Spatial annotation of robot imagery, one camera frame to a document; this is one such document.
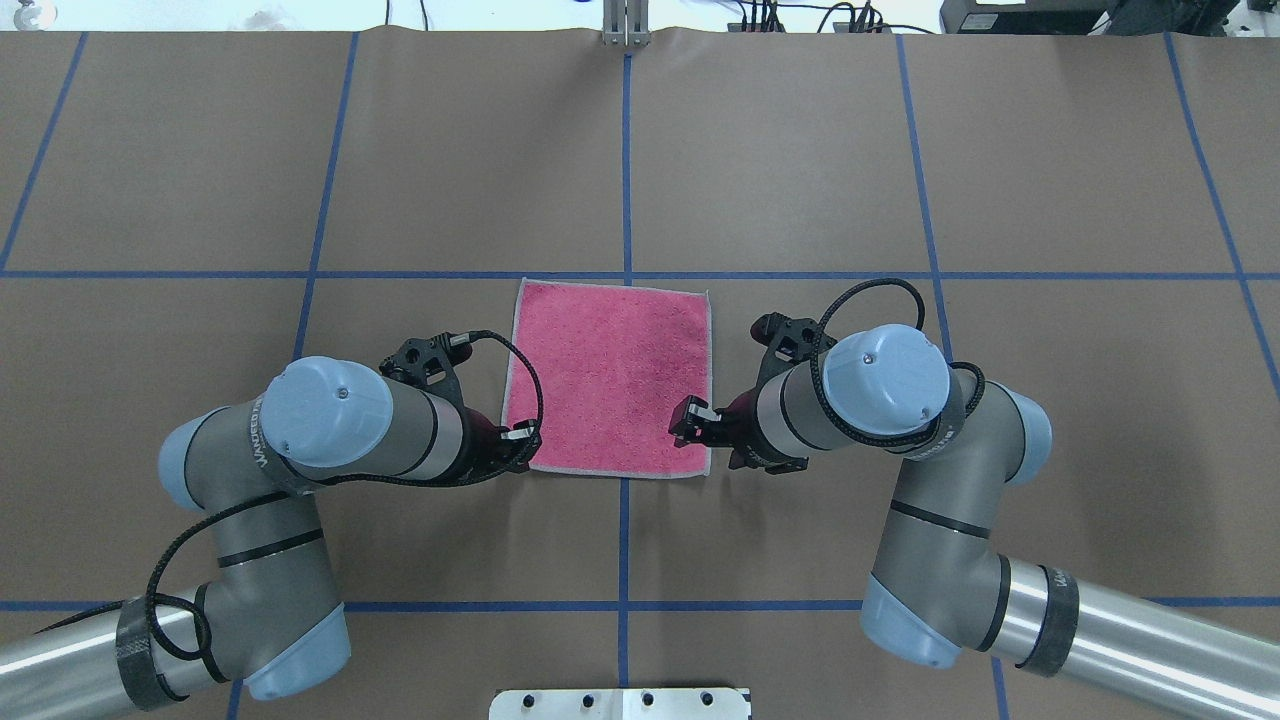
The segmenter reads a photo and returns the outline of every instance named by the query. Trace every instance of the robotic arm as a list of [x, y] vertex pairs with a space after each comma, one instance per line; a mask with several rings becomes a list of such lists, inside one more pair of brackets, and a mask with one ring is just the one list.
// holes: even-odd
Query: robotic arm
[[[915, 328], [826, 336], [846, 300], [881, 284], [911, 292]], [[919, 293], [897, 279], [856, 286], [819, 322], [762, 316], [756, 387], [717, 411], [686, 398], [676, 445], [732, 447], [730, 468], [774, 474], [852, 443], [901, 455], [861, 612], [865, 634], [899, 657], [950, 667], [968, 647], [1181, 715], [1280, 717], [1280, 644], [991, 548], [1005, 488], [1048, 457], [1050, 421], [975, 366], [948, 368], [919, 332], [923, 318]]]
[[[466, 407], [453, 366], [481, 338], [507, 346], [534, 375], [536, 419], [508, 429]], [[472, 484], [526, 470], [540, 445], [536, 374], [495, 333], [410, 340], [379, 369], [303, 357], [256, 400], [175, 429], [160, 450], [161, 482], [207, 518], [170, 546], [143, 596], [0, 648], [4, 716], [114, 717], [229, 679], [271, 700], [340, 670], [351, 644], [312, 493], [357, 479]], [[159, 593], [178, 547], [206, 527], [221, 579]]]

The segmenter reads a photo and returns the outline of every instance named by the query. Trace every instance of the blue joint cover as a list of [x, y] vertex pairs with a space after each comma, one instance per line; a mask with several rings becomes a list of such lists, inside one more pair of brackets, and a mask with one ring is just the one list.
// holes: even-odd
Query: blue joint cover
[[160, 446], [160, 457], [156, 459], [156, 470], [160, 474], [160, 484], [169, 493], [169, 497], [178, 503], [178, 507], [184, 507], [187, 510], [204, 510], [196, 498], [191, 497], [191, 491], [187, 489], [187, 448], [191, 447], [191, 439], [196, 437], [196, 430], [200, 425], [205, 424], [205, 420], [210, 415], [218, 413], [219, 410], [225, 410], [228, 406], [216, 407], [205, 413], [200, 418], [183, 424], [174, 432], [169, 433], [169, 437], [164, 439], [164, 445]]
[[881, 648], [927, 667], [946, 669], [960, 657], [960, 646], [948, 641], [911, 612], [884, 585], [868, 575], [863, 600], [863, 633]]
[[333, 609], [284, 652], [259, 669], [244, 684], [253, 700], [275, 700], [314, 688], [333, 678], [351, 657], [343, 603]]
[[1000, 383], [991, 384], [1009, 393], [1018, 414], [1023, 418], [1023, 464], [1014, 477], [1009, 478], [1009, 484], [1020, 486], [1030, 482], [1048, 460], [1048, 454], [1053, 450], [1053, 425], [1048, 421], [1048, 414], [1034, 400], [1018, 395]]

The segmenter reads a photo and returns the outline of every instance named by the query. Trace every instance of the pink cloth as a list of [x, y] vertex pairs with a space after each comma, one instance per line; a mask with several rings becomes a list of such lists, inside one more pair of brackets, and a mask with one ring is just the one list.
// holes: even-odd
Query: pink cloth
[[[543, 447], [535, 470], [625, 478], [710, 473], [710, 450], [677, 448], [671, 414], [689, 395], [710, 397], [707, 295], [525, 281], [513, 341], [543, 383]], [[507, 369], [503, 423], [532, 418], [524, 365]]]

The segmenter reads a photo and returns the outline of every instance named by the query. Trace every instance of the white label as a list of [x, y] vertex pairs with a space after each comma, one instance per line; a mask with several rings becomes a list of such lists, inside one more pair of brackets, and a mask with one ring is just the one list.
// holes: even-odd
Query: white label
[[991, 29], [996, 27], [996, 18], [1000, 13], [973, 13], [966, 15], [960, 29]]

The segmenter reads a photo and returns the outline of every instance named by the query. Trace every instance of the metal bracket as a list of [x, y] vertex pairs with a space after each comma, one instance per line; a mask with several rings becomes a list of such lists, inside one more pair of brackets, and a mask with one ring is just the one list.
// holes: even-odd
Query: metal bracket
[[604, 44], [649, 45], [649, 0], [604, 0]]
[[504, 691], [489, 720], [750, 720], [745, 688]]

